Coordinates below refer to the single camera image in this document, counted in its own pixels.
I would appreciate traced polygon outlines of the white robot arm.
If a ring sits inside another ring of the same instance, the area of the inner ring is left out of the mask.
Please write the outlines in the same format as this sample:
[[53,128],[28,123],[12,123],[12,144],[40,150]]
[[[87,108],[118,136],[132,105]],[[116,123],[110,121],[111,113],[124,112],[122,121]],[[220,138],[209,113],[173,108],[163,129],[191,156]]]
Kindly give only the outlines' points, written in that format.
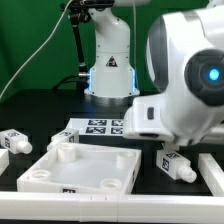
[[160,92],[133,101],[123,136],[224,144],[224,0],[161,16],[148,35],[147,63]]

